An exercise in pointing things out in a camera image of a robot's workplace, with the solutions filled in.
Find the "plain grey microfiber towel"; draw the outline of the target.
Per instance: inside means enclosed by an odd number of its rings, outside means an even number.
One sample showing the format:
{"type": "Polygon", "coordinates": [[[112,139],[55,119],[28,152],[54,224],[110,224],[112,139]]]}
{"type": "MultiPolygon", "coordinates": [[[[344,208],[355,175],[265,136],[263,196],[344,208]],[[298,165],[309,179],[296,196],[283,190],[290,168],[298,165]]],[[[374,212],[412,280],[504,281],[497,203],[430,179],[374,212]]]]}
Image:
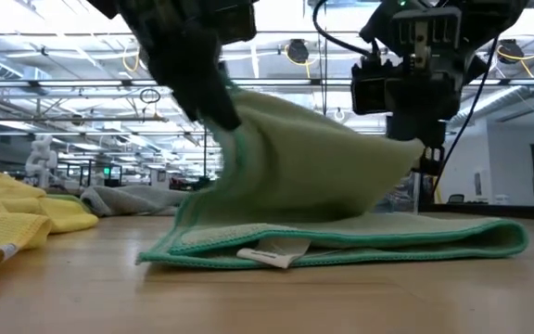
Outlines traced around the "plain grey microfiber towel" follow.
{"type": "Polygon", "coordinates": [[[99,217],[174,216],[189,193],[156,186],[89,186],[80,200],[99,217]]]}

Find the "white robot figure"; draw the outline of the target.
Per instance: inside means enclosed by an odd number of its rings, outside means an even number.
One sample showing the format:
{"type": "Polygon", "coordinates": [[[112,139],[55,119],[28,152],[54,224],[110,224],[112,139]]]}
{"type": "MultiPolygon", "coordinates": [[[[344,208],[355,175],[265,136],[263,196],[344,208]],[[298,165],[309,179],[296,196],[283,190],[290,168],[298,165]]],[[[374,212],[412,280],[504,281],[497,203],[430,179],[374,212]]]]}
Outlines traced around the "white robot figure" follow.
{"type": "Polygon", "coordinates": [[[25,172],[37,179],[37,186],[48,188],[51,171],[57,168],[57,153],[51,149],[53,136],[37,135],[31,142],[31,153],[25,163],[25,172]]]}

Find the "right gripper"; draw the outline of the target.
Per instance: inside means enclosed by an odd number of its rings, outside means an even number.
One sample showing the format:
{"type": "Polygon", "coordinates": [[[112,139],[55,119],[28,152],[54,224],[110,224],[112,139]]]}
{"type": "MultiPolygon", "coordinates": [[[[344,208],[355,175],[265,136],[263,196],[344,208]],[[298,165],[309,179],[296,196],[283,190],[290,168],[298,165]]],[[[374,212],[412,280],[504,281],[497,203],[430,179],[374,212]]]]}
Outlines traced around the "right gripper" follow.
{"type": "MultiPolygon", "coordinates": [[[[459,55],[462,12],[457,7],[402,10],[390,22],[391,49],[401,66],[386,79],[387,120],[393,139],[443,137],[441,120],[458,108],[462,87],[459,55]]],[[[442,141],[424,141],[417,172],[440,175],[445,156],[442,141]]]]}

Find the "yellow microfiber towel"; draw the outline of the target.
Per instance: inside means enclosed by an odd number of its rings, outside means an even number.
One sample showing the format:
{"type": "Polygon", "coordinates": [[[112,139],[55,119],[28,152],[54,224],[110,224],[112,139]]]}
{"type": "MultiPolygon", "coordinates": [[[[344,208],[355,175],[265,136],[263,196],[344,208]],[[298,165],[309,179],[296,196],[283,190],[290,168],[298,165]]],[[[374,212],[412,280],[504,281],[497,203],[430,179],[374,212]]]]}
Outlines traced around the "yellow microfiber towel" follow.
{"type": "Polygon", "coordinates": [[[98,218],[74,202],[50,199],[41,188],[0,173],[0,263],[42,248],[49,235],[94,227],[98,218]]]}

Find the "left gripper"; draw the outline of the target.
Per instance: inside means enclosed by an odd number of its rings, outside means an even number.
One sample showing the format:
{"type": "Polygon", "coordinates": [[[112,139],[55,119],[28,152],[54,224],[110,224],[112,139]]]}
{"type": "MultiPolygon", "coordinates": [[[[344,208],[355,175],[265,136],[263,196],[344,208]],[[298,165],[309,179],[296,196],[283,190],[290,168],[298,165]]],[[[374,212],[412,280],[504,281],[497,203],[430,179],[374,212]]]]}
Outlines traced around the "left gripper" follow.
{"type": "Polygon", "coordinates": [[[241,124],[218,70],[222,43],[214,13],[181,22],[154,13],[136,14],[130,28],[145,50],[151,76],[171,88],[190,121],[211,121],[226,131],[241,124]]]}

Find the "pale green microfiber towel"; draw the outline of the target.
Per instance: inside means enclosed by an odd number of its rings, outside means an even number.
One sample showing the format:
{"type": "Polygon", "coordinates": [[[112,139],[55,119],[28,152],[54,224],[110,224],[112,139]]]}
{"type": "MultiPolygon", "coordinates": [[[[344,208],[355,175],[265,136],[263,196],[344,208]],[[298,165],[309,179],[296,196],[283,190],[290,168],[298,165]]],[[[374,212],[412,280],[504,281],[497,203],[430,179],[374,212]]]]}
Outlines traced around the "pale green microfiber towel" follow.
{"type": "Polygon", "coordinates": [[[496,218],[376,212],[424,147],[361,135],[282,98],[234,94],[241,123],[212,125],[222,174],[180,205],[172,230],[141,263],[247,269],[504,258],[528,233],[496,218]]]}

